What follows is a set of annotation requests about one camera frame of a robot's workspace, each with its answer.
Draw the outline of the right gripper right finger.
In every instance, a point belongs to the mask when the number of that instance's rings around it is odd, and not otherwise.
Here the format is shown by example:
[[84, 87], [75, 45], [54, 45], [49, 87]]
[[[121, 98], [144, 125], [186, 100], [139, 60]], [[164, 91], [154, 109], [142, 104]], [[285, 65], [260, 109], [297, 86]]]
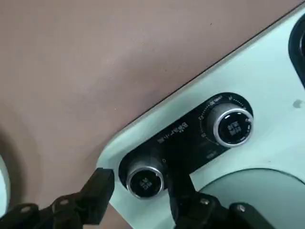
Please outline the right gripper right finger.
[[245, 201], [228, 207], [215, 195], [197, 191], [176, 156], [166, 156], [167, 189], [172, 218], [177, 229], [273, 229], [274, 224]]

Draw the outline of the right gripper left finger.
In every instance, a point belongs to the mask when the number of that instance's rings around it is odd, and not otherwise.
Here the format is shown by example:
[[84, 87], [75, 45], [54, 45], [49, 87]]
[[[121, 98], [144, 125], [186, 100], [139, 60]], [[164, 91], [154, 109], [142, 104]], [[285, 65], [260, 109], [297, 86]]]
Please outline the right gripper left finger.
[[0, 218], [2, 229], [82, 229], [99, 225], [114, 191], [114, 171], [97, 168], [79, 192], [63, 195], [49, 206], [16, 205]]

